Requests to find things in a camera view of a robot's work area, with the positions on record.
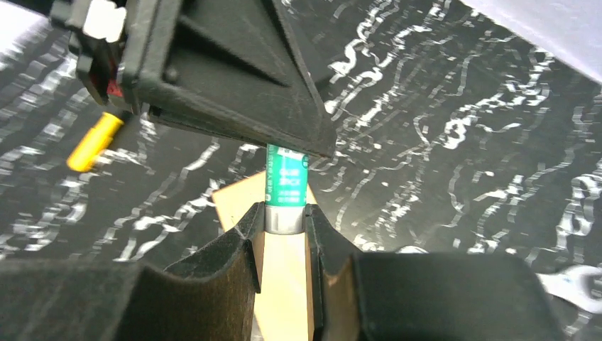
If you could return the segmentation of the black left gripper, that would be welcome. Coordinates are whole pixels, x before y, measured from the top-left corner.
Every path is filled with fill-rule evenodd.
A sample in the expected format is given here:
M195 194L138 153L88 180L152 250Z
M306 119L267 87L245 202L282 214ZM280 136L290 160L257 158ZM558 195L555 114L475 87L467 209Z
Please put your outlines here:
M168 126L334 154L280 1L54 1L49 17L70 32L77 77L99 105L139 113L142 102Z

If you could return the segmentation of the green white glue stick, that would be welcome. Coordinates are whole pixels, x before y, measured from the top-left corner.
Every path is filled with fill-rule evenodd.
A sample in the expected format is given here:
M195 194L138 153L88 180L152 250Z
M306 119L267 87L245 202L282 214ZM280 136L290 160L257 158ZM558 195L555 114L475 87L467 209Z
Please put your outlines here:
M266 225L271 234L294 235L304 231L309 156L269 145L266 155Z

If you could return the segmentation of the orange paper envelope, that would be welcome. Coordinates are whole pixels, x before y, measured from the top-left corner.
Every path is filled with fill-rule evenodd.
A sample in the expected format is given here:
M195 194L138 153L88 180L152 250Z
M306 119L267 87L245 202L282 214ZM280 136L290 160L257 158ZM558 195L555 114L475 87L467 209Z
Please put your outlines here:
M212 195L224 230L263 199L264 187L262 171ZM264 340L309 340L303 234L265 235L262 288L254 313Z

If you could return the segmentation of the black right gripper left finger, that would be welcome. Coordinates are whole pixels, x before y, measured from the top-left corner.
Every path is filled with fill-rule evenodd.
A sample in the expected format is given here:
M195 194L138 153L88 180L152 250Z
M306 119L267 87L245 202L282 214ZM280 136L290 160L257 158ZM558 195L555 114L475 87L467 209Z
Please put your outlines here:
M166 269L141 262L1 263L2 340L249 340L263 203Z

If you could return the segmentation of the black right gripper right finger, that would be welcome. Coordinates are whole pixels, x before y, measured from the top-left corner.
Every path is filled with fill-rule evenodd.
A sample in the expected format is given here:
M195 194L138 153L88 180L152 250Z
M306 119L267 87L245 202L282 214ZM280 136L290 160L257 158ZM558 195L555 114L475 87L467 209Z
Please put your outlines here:
M305 208L311 340L563 340L528 265L499 254L362 251Z

